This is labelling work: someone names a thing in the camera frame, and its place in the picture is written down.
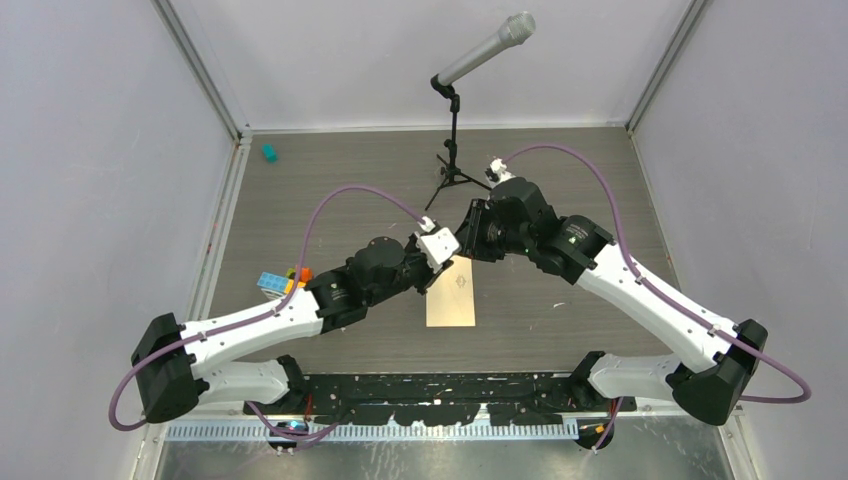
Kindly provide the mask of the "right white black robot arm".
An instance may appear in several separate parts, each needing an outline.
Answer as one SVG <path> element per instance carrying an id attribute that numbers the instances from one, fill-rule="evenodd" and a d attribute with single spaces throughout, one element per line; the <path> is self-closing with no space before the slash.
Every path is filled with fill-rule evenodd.
<path id="1" fill-rule="evenodd" d="M 685 314 L 699 312 L 698 304 L 650 272 L 635 274 L 612 234 L 585 216 L 557 215 L 524 178 L 473 200 L 456 237 L 461 255 L 472 260 L 526 257 L 542 272 L 608 301 L 670 349 L 643 357 L 588 353 L 569 378 L 572 400 L 584 410 L 617 397 L 643 397 L 673 401 L 697 420 L 722 425 L 756 371 L 753 355 L 720 336 L 761 351 L 768 337 L 762 325 L 707 314 L 701 326 Z"/>

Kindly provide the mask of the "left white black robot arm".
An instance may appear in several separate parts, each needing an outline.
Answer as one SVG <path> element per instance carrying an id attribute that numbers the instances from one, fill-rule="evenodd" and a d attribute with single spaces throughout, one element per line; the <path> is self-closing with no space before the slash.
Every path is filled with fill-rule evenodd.
<path id="1" fill-rule="evenodd" d="M 171 313 L 155 317 L 131 355 L 145 420 L 164 423 L 199 405 L 240 400 L 298 412 L 307 389 L 296 362 L 245 356 L 345 328 L 408 290 L 425 294 L 459 249 L 447 228 L 414 234 L 406 245 L 377 237 L 280 300 L 184 324 Z"/>

